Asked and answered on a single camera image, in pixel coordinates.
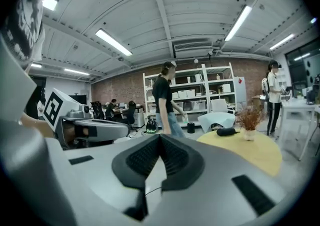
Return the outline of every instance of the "black t-shirt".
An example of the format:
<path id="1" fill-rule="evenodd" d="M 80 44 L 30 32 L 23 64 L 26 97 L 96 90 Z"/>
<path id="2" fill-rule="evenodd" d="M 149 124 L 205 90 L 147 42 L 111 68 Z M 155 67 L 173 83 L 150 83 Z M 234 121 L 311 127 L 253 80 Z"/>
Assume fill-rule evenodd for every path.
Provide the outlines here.
<path id="1" fill-rule="evenodd" d="M 168 113 L 174 112 L 174 108 L 172 107 L 172 93 L 171 88 L 169 86 L 169 82 L 164 77 L 159 77 L 153 85 L 152 95 L 155 99 L 156 105 L 156 113 L 160 113 L 159 111 L 159 99 L 166 99 L 165 107 Z"/>
<path id="2" fill-rule="evenodd" d="M 115 108 L 114 104 L 112 102 L 110 102 L 108 104 L 108 106 L 106 107 L 105 116 L 113 118 L 115 116 L 115 113 L 113 111 L 114 108 Z"/>

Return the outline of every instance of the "black bag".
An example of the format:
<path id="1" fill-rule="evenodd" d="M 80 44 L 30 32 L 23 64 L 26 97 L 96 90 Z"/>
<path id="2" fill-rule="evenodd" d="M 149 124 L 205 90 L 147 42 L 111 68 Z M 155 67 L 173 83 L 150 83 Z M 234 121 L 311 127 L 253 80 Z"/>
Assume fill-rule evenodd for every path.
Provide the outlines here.
<path id="1" fill-rule="evenodd" d="M 236 130 L 233 128 L 233 127 L 230 127 L 230 128 L 220 128 L 216 131 L 216 134 L 218 136 L 232 136 L 236 133 L 239 133 L 239 132 L 236 132 Z"/>

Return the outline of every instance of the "black pants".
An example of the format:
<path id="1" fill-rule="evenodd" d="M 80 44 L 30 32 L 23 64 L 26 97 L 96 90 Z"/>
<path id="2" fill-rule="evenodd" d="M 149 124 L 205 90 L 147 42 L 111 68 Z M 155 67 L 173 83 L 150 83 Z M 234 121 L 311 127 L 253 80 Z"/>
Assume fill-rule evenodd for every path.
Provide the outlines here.
<path id="1" fill-rule="evenodd" d="M 281 107 L 281 102 L 272 103 L 268 101 L 269 122 L 268 122 L 267 134 L 273 133 L 275 131 L 277 120 L 279 117 L 280 107 Z"/>

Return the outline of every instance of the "computer monitor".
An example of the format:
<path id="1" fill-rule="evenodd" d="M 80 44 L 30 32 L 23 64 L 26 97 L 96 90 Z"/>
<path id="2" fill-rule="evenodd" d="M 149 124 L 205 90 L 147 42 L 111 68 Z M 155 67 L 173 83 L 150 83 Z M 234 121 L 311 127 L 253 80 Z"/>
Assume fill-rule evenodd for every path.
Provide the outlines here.
<path id="1" fill-rule="evenodd" d="M 125 108 L 125 103 L 124 102 L 119 102 L 119 108 Z"/>

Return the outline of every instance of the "white desk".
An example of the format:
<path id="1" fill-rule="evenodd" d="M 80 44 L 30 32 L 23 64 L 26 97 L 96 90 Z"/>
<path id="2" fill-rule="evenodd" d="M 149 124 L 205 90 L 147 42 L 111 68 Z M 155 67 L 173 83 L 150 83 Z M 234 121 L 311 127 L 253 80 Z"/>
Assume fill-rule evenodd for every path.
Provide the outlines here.
<path id="1" fill-rule="evenodd" d="M 314 121 L 316 108 L 318 109 L 319 105 L 316 105 L 316 104 L 308 105 L 305 99 L 300 100 L 300 99 L 292 98 L 289 101 L 282 102 L 282 109 L 281 109 L 282 116 L 281 116 L 281 121 L 280 121 L 280 134 L 279 134 L 279 140 L 278 140 L 280 147 L 282 147 L 282 145 L 283 145 L 283 138 L 284 138 L 284 134 L 285 134 L 283 125 L 284 125 L 284 120 L 287 117 L 287 113 L 299 112 L 299 113 L 306 114 L 307 112 L 311 112 L 308 134 L 306 136 L 306 141 L 305 141 L 302 153 L 299 157 L 299 161 L 302 160 L 302 157 L 305 154 L 307 145 L 308 145 L 310 138 L 311 138 L 311 131 L 310 131 L 311 127 L 310 126 L 311 126 L 312 122 Z"/>

